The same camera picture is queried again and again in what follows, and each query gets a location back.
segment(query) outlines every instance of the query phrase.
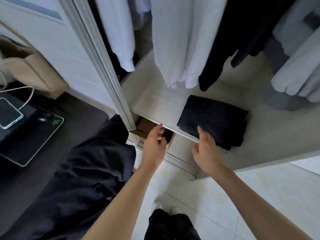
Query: smartphone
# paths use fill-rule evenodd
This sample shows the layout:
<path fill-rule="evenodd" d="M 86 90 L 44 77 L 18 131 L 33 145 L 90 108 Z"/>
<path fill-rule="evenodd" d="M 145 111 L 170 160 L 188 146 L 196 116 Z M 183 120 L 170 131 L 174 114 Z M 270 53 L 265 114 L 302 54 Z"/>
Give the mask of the smartphone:
<path fill-rule="evenodd" d="M 23 114 L 4 97 L 0 97 L 0 127 L 8 129 L 23 118 Z"/>

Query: black mouse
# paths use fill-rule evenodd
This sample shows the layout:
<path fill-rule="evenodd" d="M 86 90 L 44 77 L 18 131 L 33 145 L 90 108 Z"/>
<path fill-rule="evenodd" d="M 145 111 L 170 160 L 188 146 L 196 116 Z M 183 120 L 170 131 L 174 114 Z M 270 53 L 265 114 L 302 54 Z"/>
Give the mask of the black mouse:
<path fill-rule="evenodd" d="M 41 116 L 37 118 L 37 120 L 41 122 L 47 122 L 52 117 L 53 115 L 51 113 L 43 113 Z"/>

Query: right hand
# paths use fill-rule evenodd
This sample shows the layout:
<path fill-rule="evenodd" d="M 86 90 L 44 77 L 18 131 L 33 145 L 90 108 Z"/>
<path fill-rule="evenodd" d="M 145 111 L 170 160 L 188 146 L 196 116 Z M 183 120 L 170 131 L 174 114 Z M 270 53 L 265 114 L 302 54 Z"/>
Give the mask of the right hand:
<path fill-rule="evenodd" d="M 198 126 L 199 144 L 192 144 L 193 158 L 199 167 L 210 176 L 213 176 L 217 170 L 224 167 L 219 156 L 218 148 L 214 138 L 200 126 Z"/>

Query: folded black clothing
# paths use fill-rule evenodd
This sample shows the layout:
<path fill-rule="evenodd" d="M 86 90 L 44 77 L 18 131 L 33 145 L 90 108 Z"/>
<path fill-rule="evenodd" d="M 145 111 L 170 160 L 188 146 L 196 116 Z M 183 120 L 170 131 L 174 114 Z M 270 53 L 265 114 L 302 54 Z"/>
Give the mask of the folded black clothing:
<path fill-rule="evenodd" d="M 231 104 L 190 95 L 177 126 L 199 138 L 197 126 L 210 133 L 223 149 L 239 147 L 246 130 L 249 112 Z"/>

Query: black trousers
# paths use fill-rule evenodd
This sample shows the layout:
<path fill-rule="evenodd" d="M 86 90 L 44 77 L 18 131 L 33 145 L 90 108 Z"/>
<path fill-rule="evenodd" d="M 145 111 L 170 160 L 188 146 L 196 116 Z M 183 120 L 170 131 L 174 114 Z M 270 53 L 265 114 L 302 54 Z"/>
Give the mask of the black trousers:
<path fill-rule="evenodd" d="M 128 136 L 115 115 L 95 136 L 72 148 L 0 240 L 80 240 L 132 175 L 136 151 L 126 145 Z"/>
<path fill-rule="evenodd" d="M 149 218 L 149 226 L 144 239 L 200 240 L 200 237 L 186 214 L 170 216 L 164 210 L 157 209 Z"/>

